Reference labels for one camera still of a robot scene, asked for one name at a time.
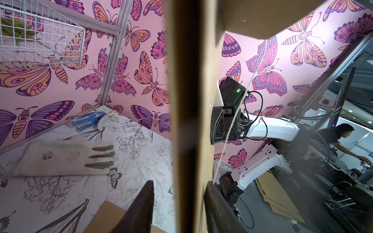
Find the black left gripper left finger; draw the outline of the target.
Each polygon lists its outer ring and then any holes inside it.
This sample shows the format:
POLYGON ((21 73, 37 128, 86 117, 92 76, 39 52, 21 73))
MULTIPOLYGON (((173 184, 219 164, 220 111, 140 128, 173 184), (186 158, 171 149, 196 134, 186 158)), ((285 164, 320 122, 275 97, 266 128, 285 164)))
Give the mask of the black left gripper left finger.
POLYGON ((145 183, 127 212, 111 233, 150 233, 153 220, 153 181, 145 183))

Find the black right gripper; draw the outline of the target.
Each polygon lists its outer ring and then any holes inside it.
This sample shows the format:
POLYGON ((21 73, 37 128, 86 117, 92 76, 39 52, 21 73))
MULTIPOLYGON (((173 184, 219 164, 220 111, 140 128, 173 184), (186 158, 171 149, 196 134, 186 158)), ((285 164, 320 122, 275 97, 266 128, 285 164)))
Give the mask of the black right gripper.
POLYGON ((235 106, 214 107, 211 115, 210 141, 211 144, 220 142, 235 142, 244 138, 244 128, 248 125, 248 118, 238 110, 235 116, 235 106))

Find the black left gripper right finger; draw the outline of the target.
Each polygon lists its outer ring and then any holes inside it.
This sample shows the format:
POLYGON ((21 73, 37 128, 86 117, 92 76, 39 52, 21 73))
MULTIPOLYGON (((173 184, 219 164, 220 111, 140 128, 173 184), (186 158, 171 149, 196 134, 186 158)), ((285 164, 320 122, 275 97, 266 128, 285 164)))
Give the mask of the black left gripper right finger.
POLYGON ((246 233, 230 206, 212 181, 204 194, 208 233, 246 233))

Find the brown kraft file bag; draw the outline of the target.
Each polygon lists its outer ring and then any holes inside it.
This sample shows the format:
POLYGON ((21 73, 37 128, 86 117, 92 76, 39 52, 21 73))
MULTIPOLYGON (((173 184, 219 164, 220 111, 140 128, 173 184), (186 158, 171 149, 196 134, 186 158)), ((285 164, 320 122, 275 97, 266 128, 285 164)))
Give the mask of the brown kraft file bag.
POLYGON ((173 128, 176 230, 207 231, 212 179, 210 122, 225 32, 268 39, 322 1, 167 1, 168 83, 173 128))

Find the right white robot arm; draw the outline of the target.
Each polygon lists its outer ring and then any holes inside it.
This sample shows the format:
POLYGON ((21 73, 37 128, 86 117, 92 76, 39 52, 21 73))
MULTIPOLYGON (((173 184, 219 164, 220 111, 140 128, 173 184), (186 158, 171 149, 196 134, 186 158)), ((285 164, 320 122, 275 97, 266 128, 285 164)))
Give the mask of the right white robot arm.
MULTIPOLYGON (((211 116, 211 144, 217 144, 234 139, 242 138, 269 138, 280 139, 282 141, 293 141, 300 129, 297 124, 287 119, 272 118, 264 116, 254 116, 247 133, 239 131, 240 117, 235 115, 235 106, 214 107, 211 116)), ((256 155, 249 158, 246 149, 241 149, 237 155, 229 158, 229 164, 234 169, 229 171, 228 184, 245 190, 255 179, 259 178, 266 171, 285 162, 284 156, 272 144, 267 143, 256 155)))

